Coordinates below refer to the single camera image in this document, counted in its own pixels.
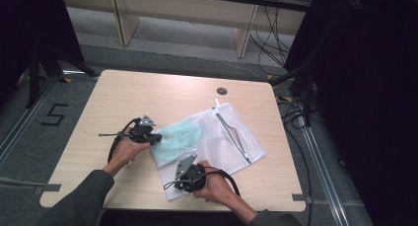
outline gray sleeve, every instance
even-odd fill
[[[95,225],[113,184],[107,172],[92,171],[77,188],[43,214],[36,225]]]
[[[270,211],[264,209],[249,222],[249,226],[285,226]]]

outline person's left hand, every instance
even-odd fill
[[[116,149],[113,153],[113,158],[123,163],[128,163],[129,161],[135,161],[135,157],[142,152],[150,148],[150,143],[137,143],[132,141],[129,137],[123,136],[119,143],[117,143]]]
[[[104,167],[104,171],[111,174],[113,177],[123,168],[129,161],[134,161],[135,157],[142,152],[150,148],[150,143],[137,143],[132,141],[129,137],[123,136],[119,143],[117,143],[114,150],[113,157],[110,162]]]

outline metal frame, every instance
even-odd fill
[[[301,111],[303,105],[300,102],[296,102],[296,105]],[[310,126],[306,125],[302,115],[299,117],[299,123],[303,126],[302,130],[304,132],[304,137],[307,141],[311,156],[313,157],[313,164],[317,170],[317,175],[320,183],[322,184],[322,188],[329,203],[332,215],[334,216],[335,223],[337,226],[348,226],[350,224],[347,219],[347,214],[345,213],[344,206],[342,205],[331,177],[329,176],[328,170],[326,169],[325,162],[322,159],[316,140],[314,139],[312,129]]]
[[[9,154],[12,152],[13,148],[19,142],[22,137],[22,134],[28,128],[29,124],[31,123],[32,119],[34,118],[35,114],[39,110],[41,104],[44,101],[44,98],[49,93],[49,91],[55,86],[58,82],[58,77],[50,77],[46,80],[46,82],[42,85],[40,89],[40,94],[38,99],[35,103],[28,109],[25,109],[24,113],[22,114],[21,118],[16,122],[15,126],[3,140],[0,145],[0,168],[6,161]]]

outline round hole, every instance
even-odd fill
[[[220,95],[226,95],[228,93],[228,90],[223,88],[223,87],[219,87],[216,92],[218,92],[218,94]]]

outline wooden table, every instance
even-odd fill
[[[228,90],[219,95],[217,89]],[[242,117],[267,155],[235,174],[242,197],[255,209],[302,211],[304,201],[289,144],[267,83],[107,70],[102,73],[49,181],[59,192],[44,192],[40,204],[53,206],[92,170],[106,165],[113,137],[132,118],[145,113],[163,128],[191,114],[214,107],[214,99],[229,102]],[[168,202],[157,164],[149,150],[115,177],[105,208],[154,210],[228,210],[192,194]]]

